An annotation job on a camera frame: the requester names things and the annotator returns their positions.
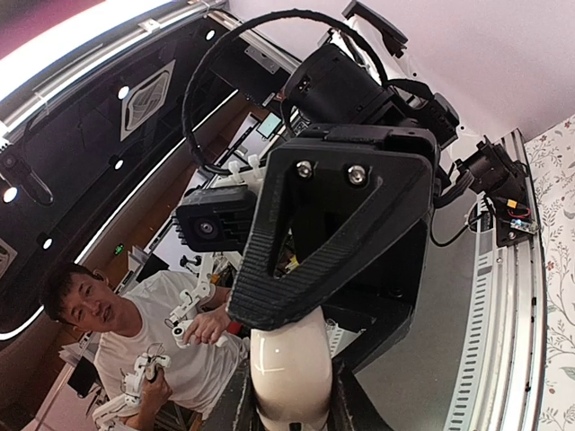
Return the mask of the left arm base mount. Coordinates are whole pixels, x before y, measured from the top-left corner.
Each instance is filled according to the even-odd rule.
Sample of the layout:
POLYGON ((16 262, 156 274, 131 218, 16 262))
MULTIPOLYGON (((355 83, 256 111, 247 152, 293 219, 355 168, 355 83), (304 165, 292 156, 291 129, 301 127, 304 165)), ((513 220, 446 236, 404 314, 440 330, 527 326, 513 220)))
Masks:
POLYGON ((499 247, 515 245, 538 232, 527 196, 526 165, 512 160, 503 145, 484 139, 475 153, 456 160, 456 168, 472 176, 470 189, 486 203, 499 247))

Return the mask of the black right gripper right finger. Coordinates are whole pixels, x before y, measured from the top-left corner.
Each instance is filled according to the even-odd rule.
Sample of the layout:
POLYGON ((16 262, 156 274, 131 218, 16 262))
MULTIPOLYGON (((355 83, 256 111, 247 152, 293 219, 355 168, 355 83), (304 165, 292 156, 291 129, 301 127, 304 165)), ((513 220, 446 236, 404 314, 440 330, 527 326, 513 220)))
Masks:
POLYGON ((331 430, 441 430, 449 405, 449 373, 416 361, 378 360, 358 374, 333 362, 331 430))

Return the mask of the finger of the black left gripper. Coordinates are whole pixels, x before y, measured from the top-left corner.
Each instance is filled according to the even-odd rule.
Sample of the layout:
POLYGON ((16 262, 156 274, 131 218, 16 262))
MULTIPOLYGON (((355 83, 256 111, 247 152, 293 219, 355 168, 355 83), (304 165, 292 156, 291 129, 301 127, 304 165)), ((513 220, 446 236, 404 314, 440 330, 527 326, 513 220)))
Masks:
POLYGON ((299 321, 338 291, 415 304, 431 164, 372 145, 284 145, 268 160, 228 311, 248 327, 299 321))

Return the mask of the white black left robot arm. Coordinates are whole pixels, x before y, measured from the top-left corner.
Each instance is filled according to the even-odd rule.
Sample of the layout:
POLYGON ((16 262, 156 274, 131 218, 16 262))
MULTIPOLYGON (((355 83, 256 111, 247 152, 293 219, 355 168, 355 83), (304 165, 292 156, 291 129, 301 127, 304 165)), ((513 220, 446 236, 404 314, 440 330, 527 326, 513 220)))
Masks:
POLYGON ((358 338, 337 355, 360 370, 406 333, 434 213, 467 190, 482 196, 469 224, 491 224, 500 247, 536 234, 526 166, 478 144, 450 181, 441 152, 459 118, 421 82, 370 75, 326 44, 289 77, 282 113, 309 121, 266 164, 230 313, 280 330, 319 306, 358 338))

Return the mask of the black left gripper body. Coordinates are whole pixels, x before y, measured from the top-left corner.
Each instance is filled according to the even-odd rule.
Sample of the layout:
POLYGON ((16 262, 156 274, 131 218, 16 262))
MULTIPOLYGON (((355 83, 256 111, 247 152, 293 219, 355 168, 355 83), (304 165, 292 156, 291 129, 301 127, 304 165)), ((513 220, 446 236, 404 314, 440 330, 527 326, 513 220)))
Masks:
POLYGON ((314 127, 269 156, 269 264, 292 238, 298 267, 269 278, 269 326, 322 306, 358 337, 354 370, 403 339, 425 263, 438 149, 420 128, 314 127))

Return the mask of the white earbuds charging case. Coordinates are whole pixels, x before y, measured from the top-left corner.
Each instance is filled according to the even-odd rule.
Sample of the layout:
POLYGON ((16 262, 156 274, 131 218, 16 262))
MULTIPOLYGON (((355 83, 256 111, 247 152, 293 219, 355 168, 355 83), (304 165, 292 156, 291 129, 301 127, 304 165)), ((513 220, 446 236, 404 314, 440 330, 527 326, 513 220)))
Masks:
POLYGON ((277 330, 251 331, 251 378, 267 430, 323 430, 332 394, 332 359, 321 308, 277 330))

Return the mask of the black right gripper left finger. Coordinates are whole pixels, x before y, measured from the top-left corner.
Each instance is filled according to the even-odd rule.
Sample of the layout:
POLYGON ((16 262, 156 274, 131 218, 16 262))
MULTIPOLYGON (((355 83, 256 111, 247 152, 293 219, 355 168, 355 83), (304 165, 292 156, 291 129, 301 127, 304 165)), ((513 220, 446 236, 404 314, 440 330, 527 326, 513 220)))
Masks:
POLYGON ((256 409, 251 365, 244 359, 238 365, 227 388, 225 430, 258 430, 259 418, 256 409))

